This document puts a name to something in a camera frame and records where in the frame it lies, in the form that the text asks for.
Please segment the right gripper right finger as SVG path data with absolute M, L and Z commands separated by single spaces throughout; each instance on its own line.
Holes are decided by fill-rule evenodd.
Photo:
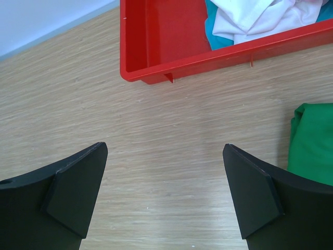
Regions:
M 223 161 L 248 249 L 332 249 L 332 186 L 264 162 L 233 144 Z

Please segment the green t shirt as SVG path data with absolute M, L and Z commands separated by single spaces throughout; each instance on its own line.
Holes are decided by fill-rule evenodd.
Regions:
M 287 170 L 332 185 L 332 103 L 304 103 L 294 111 Z

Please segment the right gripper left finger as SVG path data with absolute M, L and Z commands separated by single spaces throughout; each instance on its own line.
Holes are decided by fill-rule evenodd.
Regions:
M 1 181 L 1 249 L 79 249 L 87 237 L 108 156 L 98 142 Z

